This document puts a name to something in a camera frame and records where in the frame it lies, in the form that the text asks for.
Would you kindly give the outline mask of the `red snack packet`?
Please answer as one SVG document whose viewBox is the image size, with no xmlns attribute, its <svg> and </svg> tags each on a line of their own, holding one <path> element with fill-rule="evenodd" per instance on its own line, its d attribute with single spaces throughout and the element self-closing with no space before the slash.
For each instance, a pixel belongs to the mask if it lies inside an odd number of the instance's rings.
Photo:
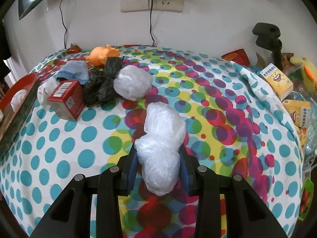
<svg viewBox="0 0 317 238">
<path fill-rule="evenodd" d="M 244 49 L 229 52 L 222 55 L 221 58 L 227 61 L 234 61 L 242 66 L 250 66 L 249 58 L 247 57 Z"/>
</svg>

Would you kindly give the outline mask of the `white wall socket plate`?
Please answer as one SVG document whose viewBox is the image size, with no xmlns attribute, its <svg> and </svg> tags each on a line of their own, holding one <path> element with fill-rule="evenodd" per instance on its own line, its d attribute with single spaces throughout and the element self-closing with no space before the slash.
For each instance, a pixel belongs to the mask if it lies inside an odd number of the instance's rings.
<svg viewBox="0 0 317 238">
<path fill-rule="evenodd" d="M 184 0 L 120 0 L 121 12 L 148 11 L 151 6 L 156 11 L 182 12 Z"/>
</svg>

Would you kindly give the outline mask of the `blue sock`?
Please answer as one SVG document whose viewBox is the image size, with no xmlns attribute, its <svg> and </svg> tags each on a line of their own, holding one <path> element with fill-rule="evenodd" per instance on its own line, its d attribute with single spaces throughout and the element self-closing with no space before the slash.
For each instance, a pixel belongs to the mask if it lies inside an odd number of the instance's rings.
<svg viewBox="0 0 317 238">
<path fill-rule="evenodd" d="M 84 61 L 70 60 L 55 76 L 57 80 L 74 80 L 84 85 L 89 80 L 88 66 Z"/>
</svg>

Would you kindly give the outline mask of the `clear plastic bag ball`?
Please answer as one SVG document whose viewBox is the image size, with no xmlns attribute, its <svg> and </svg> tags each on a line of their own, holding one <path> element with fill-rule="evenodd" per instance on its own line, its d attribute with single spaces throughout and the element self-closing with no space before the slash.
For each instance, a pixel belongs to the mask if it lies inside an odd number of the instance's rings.
<svg viewBox="0 0 317 238">
<path fill-rule="evenodd" d="M 152 89 L 153 77 L 134 65 L 123 67 L 113 81 L 115 92 L 130 101 L 137 101 Z"/>
</svg>

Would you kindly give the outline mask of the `red barcode box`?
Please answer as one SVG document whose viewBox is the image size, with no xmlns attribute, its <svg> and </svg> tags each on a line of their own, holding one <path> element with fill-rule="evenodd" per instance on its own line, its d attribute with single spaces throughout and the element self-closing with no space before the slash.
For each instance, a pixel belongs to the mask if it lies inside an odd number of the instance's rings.
<svg viewBox="0 0 317 238">
<path fill-rule="evenodd" d="M 62 81 L 47 98 L 47 103 L 64 120 L 77 121 L 84 108 L 79 81 Z"/>
</svg>

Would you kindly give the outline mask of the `round red tray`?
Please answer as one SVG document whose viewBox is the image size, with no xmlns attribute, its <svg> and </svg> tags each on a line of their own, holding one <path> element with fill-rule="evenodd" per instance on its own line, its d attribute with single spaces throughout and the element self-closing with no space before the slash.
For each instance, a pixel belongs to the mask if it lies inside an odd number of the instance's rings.
<svg viewBox="0 0 317 238">
<path fill-rule="evenodd" d="M 37 97 L 38 74 L 18 80 L 1 99 L 1 158 L 10 149 Z"/>
</svg>

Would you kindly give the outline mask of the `yellow cartoon box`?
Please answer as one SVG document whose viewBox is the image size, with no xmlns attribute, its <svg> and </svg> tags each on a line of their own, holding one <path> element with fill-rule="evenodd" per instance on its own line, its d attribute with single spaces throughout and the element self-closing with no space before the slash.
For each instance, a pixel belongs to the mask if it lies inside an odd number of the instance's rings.
<svg viewBox="0 0 317 238">
<path fill-rule="evenodd" d="M 308 127 L 311 109 L 310 102 L 285 99 L 282 104 L 297 127 Z"/>
<path fill-rule="evenodd" d="M 260 71 L 260 76 L 272 87 L 280 101 L 293 91 L 293 82 L 273 63 Z"/>
</svg>

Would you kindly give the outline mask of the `white sock ball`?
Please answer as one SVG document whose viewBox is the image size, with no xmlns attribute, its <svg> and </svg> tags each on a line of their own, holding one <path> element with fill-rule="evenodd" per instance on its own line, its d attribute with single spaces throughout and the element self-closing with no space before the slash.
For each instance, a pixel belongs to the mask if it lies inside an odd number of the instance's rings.
<svg viewBox="0 0 317 238">
<path fill-rule="evenodd" d="M 44 81 L 44 83 L 39 86 L 37 91 L 38 102 L 41 105 L 45 105 L 47 103 L 47 98 L 52 94 L 58 85 L 59 82 L 54 77 Z"/>
</svg>

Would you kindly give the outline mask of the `clear plastic bag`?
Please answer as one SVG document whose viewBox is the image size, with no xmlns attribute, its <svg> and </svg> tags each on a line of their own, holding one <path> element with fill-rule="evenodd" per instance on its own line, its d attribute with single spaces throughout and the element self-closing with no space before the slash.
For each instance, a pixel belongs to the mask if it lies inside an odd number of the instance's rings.
<svg viewBox="0 0 317 238">
<path fill-rule="evenodd" d="M 135 140 L 137 160 L 145 185 L 151 193 L 164 196 L 178 182 L 179 148 L 186 135 L 186 123 L 178 112 L 163 102 L 150 103 L 146 110 L 145 135 Z"/>
</svg>

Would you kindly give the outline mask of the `colourful polka dot cloth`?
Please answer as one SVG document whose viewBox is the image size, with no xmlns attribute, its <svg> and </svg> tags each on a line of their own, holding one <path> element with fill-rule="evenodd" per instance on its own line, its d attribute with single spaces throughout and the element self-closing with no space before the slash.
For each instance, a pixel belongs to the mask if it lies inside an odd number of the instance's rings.
<svg viewBox="0 0 317 238">
<path fill-rule="evenodd" d="M 303 153 L 289 113 L 254 73 L 191 51 L 122 46 L 124 64 L 153 77 L 138 101 L 115 99 L 84 108 L 77 121 L 35 102 L 1 159 L 1 193 L 9 212 L 31 234 L 70 180 L 101 174 L 144 134 L 147 105 L 163 102 L 186 123 L 184 145 L 218 174 L 240 174 L 294 232 L 303 189 Z"/>
</svg>

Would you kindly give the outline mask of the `white sock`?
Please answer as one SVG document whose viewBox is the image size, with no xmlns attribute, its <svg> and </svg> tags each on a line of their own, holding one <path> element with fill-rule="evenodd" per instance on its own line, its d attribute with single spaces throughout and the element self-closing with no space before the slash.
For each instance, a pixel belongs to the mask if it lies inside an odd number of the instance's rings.
<svg viewBox="0 0 317 238">
<path fill-rule="evenodd" d="M 27 94 L 26 89 L 21 89 L 17 93 L 14 94 L 14 96 L 12 97 L 11 103 L 10 103 L 12 110 L 14 112 L 16 112 L 19 109 L 20 104 L 22 103 L 26 94 Z"/>
</svg>

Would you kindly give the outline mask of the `red candy wrapper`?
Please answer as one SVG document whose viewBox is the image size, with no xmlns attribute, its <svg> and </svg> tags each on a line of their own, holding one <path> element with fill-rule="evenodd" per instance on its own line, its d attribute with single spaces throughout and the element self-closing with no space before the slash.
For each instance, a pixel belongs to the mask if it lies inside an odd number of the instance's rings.
<svg viewBox="0 0 317 238">
<path fill-rule="evenodd" d="M 79 53 L 79 52 L 81 52 L 81 48 L 76 44 L 71 44 L 70 48 L 66 49 L 67 54 L 74 54 L 74 53 Z"/>
</svg>

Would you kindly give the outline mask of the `black clamp mount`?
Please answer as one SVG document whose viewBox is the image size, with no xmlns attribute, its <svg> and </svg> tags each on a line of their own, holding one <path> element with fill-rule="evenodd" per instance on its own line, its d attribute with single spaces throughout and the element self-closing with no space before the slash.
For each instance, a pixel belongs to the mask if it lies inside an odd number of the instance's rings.
<svg viewBox="0 0 317 238">
<path fill-rule="evenodd" d="M 272 52 L 273 64 L 282 70 L 282 42 L 280 29 L 273 24 L 257 23 L 252 33 L 257 36 L 256 45 Z"/>
</svg>

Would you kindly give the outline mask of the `orange rubber pig toy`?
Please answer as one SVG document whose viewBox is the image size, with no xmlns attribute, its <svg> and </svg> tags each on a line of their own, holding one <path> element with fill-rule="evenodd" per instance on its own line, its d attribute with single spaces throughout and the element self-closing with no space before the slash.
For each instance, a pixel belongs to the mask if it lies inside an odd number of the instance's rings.
<svg viewBox="0 0 317 238">
<path fill-rule="evenodd" d="M 106 44 L 105 47 L 95 47 L 90 55 L 85 57 L 86 60 L 89 60 L 94 66 L 105 66 L 107 59 L 109 57 L 118 57 L 119 49 Z"/>
</svg>

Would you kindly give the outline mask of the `black plastic bag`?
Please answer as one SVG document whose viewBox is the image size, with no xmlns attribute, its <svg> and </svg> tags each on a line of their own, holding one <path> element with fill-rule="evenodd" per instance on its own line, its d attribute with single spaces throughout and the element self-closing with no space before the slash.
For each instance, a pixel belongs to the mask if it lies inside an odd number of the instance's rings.
<svg viewBox="0 0 317 238">
<path fill-rule="evenodd" d="M 91 68 L 90 77 L 82 89 L 86 106 L 105 104 L 117 97 L 113 87 L 114 80 L 123 66 L 123 58 L 109 57 L 103 70 Z"/>
</svg>

